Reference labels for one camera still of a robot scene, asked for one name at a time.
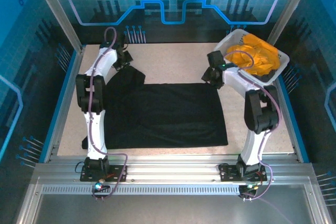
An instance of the speckled table surface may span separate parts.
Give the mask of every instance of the speckled table surface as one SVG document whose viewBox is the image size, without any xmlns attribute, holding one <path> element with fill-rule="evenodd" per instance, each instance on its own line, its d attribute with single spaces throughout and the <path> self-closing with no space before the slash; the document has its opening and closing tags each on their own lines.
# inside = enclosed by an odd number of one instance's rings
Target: speckled table surface
<svg viewBox="0 0 336 224">
<path fill-rule="evenodd" d="M 206 55 L 215 43 L 196 44 L 133 44 L 128 51 L 133 57 L 132 66 L 146 75 L 145 83 L 202 83 L 201 76 L 208 67 Z M 97 57 L 99 45 L 87 45 L 79 73 L 86 72 Z M 115 74 L 111 69 L 109 76 Z M 244 99 L 231 87 L 218 91 L 222 103 L 228 137 L 227 146 L 197 148 L 136 148 L 109 150 L 132 156 L 158 154 L 238 154 L 242 151 L 247 128 L 244 122 Z M 81 141 L 87 135 L 84 115 L 77 106 L 74 90 L 66 124 L 60 141 L 59 156 L 85 156 Z M 265 147 L 266 153 L 292 153 L 293 148 L 285 123 L 272 133 Z"/>
</svg>

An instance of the yellow fabric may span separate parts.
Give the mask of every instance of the yellow fabric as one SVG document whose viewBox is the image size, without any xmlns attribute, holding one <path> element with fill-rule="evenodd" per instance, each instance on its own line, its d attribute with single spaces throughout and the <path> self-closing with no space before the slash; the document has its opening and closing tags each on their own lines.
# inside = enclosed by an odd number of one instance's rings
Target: yellow fabric
<svg viewBox="0 0 336 224">
<path fill-rule="evenodd" d="M 240 50 L 249 53 L 254 59 L 254 66 L 245 69 L 246 72 L 263 76 L 269 74 L 271 70 L 277 70 L 280 67 L 278 50 L 275 47 L 253 34 L 245 35 L 243 37 L 243 42 L 243 45 L 231 46 L 226 52 L 229 53 L 235 50 Z M 252 65 L 250 57 L 241 52 L 234 52 L 231 55 L 228 55 L 226 59 L 241 68 Z"/>
</svg>

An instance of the laundry basket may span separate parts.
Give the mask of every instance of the laundry basket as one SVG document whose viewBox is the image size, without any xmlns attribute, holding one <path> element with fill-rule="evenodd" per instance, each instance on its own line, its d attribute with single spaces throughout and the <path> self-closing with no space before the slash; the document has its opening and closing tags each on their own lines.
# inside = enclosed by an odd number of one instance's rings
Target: laundry basket
<svg viewBox="0 0 336 224">
<path fill-rule="evenodd" d="M 243 44 L 243 37 L 245 35 L 247 35 L 248 32 L 242 29 L 236 29 L 234 30 L 232 33 L 230 33 L 229 35 L 227 35 L 224 39 L 222 39 L 221 42 L 219 42 L 217 44 L 217 46 L 215 47 L 214 51 L 221 51 L 221 53 L 223 55 L 226 55 L 226 51 L 229 47 L 234 46 L 234 45 L 242 45 Z M 248 74 L 245 71 L 242 71 L 241 73 L 246 76 L 248 79 L 262 85 L 262 86 L 267 86 L 272 84 L 272 82 L 274 82 L 278 76 L 281 74 L 281 72 L 285 69 L 285 67 L 287 66 L 288 62 L 289 62 L 289 57 L 287 54 L 281 52 L 280 50 L 278 50 L 278 56 L 279 56 L 279 60 L 280 60 L 280 67 L 278 68 L 278 70 L 275 72 L 275 74 L 267 81 L 267 82 L 262 82 L 261 80 L 258 80 L 256 77 Z"/>
</svg>

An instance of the blue light strip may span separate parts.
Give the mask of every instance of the blue light strip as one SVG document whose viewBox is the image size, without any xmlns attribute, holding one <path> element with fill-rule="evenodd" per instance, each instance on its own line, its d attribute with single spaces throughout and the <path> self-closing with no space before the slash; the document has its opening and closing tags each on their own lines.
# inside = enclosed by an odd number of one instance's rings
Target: blue light strip
<svg viewBox="0 0 336 224">
<path fill-rule="evenodd" d="M 17 99 L 19 100 L 19 108 L 17 109 L 16 111 L 16 114 L 15 114 L 15 117 L 13 119 L 13 122 L 11 124 L 11 127 L 9 128 L 9 131 L 7 133 L 7 136 L 5 138 L 5 142 L 4 144 L 2 145 L 1 147 L 1 150 L 0 150 L 0 163 L 1 163 L 1 160 L 5 154 L 5 151 L 7 149 L 7 146 L 8 146 L 8 143 L 9 143 L 9 140 L 11 139 L 12 137 L 12 134 L 13 134 L 13 131 L 14 131 L 14 128 L 16 126 L 16 123 L 20 117 L 20 114 L 21 114 L 21 111 L 23 109 L 23 101 L 22 101 L 22 95 L 21 95 L 21 91 L 20 89 L 13 83 L 10 83 L 5 77 L 3 77 L 2 75 L 0 75 L 0 80 L 3 81 L 10 89 L 12 89 L 16 95 L 17 95 Z"/>
<path fill-rule="evenodd" d="M 38 161 L 39 163 L 43 163 L 44 159 L 47 155 L 48 148 L 49 148 L 50 141 L 51 141 L 51 136 L 53 135 L 56 120 L 57 120 L 59 110 L 60 110 L 60 107 L 61 107 L 61 104 L 62 104 L 62 101 L 63 101 L 65 90 L 67 88 L 67 85 L 68 85 L 68 82 L 69 82 L 69 79 L 70 79 L 70 74 L 71 74 L 71 70 L 72 70 L 72 67 L 73 67 L 74 62 L 75 62 L 75 58 L 76 58 L 76 51 L 74 50 L 74 53 L 72 54 L 71 61 L 70 61 L 69 67 L 68 67 L 67 74 L 65 75 L 65 78 L 64 78 L 64 82 L 63 82 L 63 85 L 62 85 L 61 92 L 60 92 L 58 100 L 57 100 L 54 115 L 51 119 L 51 123 L 50 123 L 50 127 L 49 127 L 49 130 L 48 130 L 48 133 L 47 133 L 47 137 L 46 137 L 46 140 L 44 142 L 44 146 L 43 146 L 43 149 L 42 149 L 42 152 L 41 152 L 41 155 L 40 155 L 40 159 Z"/>
<path fill-rule="evenodd" d="M 336 82 L 334 82 L 332 85 L 330 85 L 330 87 L 328 87 L 328 89 L 327 89 L 327 93 L 325 95 L 325 100 L 324 100 L 324 107 L 325 107 L 325 109 L 327 111 L 327 114 L 328 114 L 328 117 L 329 117 L 329 119 L 331 121 L 331 124 L 332 124 L 332 126 L 333 126 L 333 128 L 334 128 L 334 130 L 336 132 L 336 121 L 335 121 L 335 118 L 334 118 L 334 116 L 333 116 L 333 114 L 331 112 L 331 109 L 329 108 L 329 105 L 328 105 L 329 100 L 330 100 L 330 93 L 334 89 L 336 89 Z"/>
<path fill-rule="evenodd" d="M 145 9 L 145 4 L 159 4 L 161 10 L 161 22 L 165 25 L 181 25 L 185 23 L 186 19 L 186 6 L 189 3 L 201 3 L 202 8 L 212 8 L 216 11 L 216 13 L 225 20 L 229 25 L 265 25 L 268 23 L 277 3 L 278 0 L 274 0 L 272 7 L 269 10 L 269 13 L 266 17 L 266 20 L 263 22 L 244 22 L 244 21 L 230 21 L 228 17 L 216 6 L 216 5 L 207 5 L 206 0 L 185 0 L 182 5 L 182 20 L 181 21 L 166 21 L 164 17 L 164 4 L 161 0 L 140 0 L 140 5 L 133 5 L 117 20 L 117 22 L 104 22 L 104 23 L 84 23 L 75 8 L 74 3 L 72 0 L 68 0 L 70 6 L 75 14 L 75 17 L 79 24 L 82 26 L 117 26 L 119 25 L 130 13 L 135 9 Z"/>
<path fill-rule="evenodd" d="M 302 136 L 301 136 L 301 133 L 300 133 L 300 130 L 299 130 L 298 122 L 296 121 L 294 111 L 293 111 L 293 107 L 292 107 L 292 104 L 290 103 L 289 96 L 288 96 L 288 93 L 287 93 L 287 90 L 286 90 L 285 83 L 283 82 L 282 76 L 279 76 L 279 83 L 280 83 L 280 87 L 282 89 L 282 93 L 284 94 L 283 97 L 285 99 L 285 103 L 286 103 L 286 106 L 287 106 L 287 109 L 288 109 L 288 112 L 289 112 L 289 117 L 290 117 L 290 120 L 292 122 L 294 133 L 295 133 L 295 136 L 296 136 L 297 141 L 298 141 L 298 145 L 299 145 L 299 149 L 300 149 L 299 151 L 301 153 L 302 160 L 303 160 L 304 163 L 309 163 L 308 154 L 307 154 L 306 148 L 304 146 L 303 139 L 302 139 Z"/>
</svg>

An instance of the black towel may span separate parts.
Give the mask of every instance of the black towel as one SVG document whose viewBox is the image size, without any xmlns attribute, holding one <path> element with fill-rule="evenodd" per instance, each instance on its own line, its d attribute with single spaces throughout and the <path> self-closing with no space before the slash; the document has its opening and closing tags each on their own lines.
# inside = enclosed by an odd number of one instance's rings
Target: black towel
<svg viewBox="0 0 336 224">
<path fill-rule="evenodd" d="M 207 83 L 144 84 L 144 79 L 128 66 L 106 85 L 107 149 L 228 144 L 217 89 Z"/>
</svg>

